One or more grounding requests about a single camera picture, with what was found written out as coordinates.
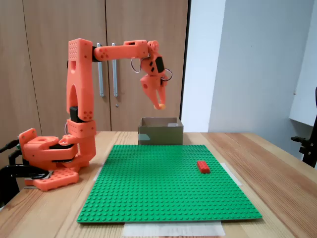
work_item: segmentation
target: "red lego brick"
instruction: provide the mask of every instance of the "red lego brick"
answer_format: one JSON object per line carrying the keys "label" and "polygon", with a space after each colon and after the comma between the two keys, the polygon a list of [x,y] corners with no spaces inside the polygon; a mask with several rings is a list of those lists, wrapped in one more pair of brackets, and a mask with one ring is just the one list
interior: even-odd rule
{"label": "red lego brick", "polygon": [[209,174],[210,173],[210,168],[209,166],[207,165],[206,161],[197,161],[197,165],[198,165],[198,168],[200,170],[201,173],[203,174]]}

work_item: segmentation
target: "green lego baseplate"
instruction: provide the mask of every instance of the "green lego baseplate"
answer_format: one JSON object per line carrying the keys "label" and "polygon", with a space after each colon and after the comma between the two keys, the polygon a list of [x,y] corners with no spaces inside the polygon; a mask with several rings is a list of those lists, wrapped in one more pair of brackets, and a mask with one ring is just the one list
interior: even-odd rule
{"label": "green lego baseplate", "polygon": [[[197,161],[211,173],[202,174]],[[114,145],[77,222],[261,217],[205,145]]]}

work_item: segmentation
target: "black chair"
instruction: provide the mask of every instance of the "black chair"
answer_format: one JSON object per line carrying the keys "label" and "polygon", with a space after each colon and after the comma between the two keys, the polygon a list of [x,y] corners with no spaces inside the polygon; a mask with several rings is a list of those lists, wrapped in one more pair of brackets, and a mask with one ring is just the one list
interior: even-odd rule
{"label": "black chair", "polygon": [[[0,153],[12,149],[18,144],[18,140],[11,141],[0,148]],[[28,161],[24,159],[23,165],[16,164],[15,159],[19,155],[22,155],[21,150],[15,150],[9,155],[9,165],[0,169],[0,204],[4,203],[6,205],[19,192],[16,178],[43,179],[49,174],[49,171],[29,165]]]}
{"label": "black chair", "polygon": [[[317,106],[317,88],[315,90],[316,106]],[[309,139],[304,139],[302,137],[294,136],[291,140],[296,142],[301,142],[302,147],[299,152],[304,154],[303,162],[315,167],[317,161],[317,117],[313,126],[313,131]]]}

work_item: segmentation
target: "white wall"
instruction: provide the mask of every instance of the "white wall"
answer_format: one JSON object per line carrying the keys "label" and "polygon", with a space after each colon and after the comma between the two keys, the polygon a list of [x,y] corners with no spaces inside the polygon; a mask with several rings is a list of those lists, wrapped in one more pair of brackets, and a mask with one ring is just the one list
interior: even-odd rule
{"label": "white wall", "polygon": [[313,0],[227,0],[209,131],[254,132],[300,156],[289,119]]}
{"label": "white wall", "polygon": [[306,50],[301,74],[296,87],[296,95],[290,118],[307,125],[314,125],[317,108],[315,89],[317,87],[317,2],[315,1],[311,26],[309,29]]}
{"label": "white wall", "polygon": [[182,122],[186,132],[207,132],[225,0],[191,3]]}

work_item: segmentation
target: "metal cabinet handle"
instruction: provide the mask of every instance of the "metal cabinet handle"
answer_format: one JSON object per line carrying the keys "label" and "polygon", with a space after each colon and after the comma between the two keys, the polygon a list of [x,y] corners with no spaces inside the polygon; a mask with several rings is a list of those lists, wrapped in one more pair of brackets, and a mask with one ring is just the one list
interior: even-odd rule
{"label": "metal cabinet handle", "polygon": [[99,93],[101,97],[104,97],[104,78],[103,78],[103,65],[102,62],[98,62],[98,76],[99,76]]}
{"label": "metal cabinet handle", "polygon": [[117,86],[117,60],[112,60],[112,75],[113,75],[113,95],[118,96],[118,86]]}

